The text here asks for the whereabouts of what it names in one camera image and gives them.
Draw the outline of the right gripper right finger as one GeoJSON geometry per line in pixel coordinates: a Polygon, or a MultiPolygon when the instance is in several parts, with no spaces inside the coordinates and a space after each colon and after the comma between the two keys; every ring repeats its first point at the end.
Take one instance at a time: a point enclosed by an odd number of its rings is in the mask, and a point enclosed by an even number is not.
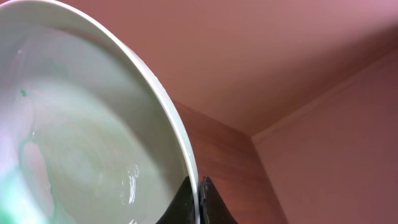
{"type": "Polygon", "coordinates": [[[200,183],[200,216],[202,224],[238,224],[207,176],[200,183]]]}

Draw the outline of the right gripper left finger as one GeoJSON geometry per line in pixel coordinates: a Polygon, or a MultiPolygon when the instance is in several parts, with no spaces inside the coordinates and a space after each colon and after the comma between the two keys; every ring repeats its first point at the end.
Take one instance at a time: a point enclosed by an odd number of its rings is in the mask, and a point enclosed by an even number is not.
{"type": "Polygon", "coordinates": [[[194,224],[194,208],[192,186],[189,177],[186,177],[156,224],[194,224]]]}

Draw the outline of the light blue plate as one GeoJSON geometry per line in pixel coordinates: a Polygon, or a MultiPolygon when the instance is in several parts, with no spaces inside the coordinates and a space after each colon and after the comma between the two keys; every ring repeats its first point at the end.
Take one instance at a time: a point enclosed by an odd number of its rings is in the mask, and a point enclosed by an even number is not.
{"type": "Polygon", "coordinates": [[[157,77],[59,1],[1,4],[1,222],[156,223],[198,171],[157,77]]]}

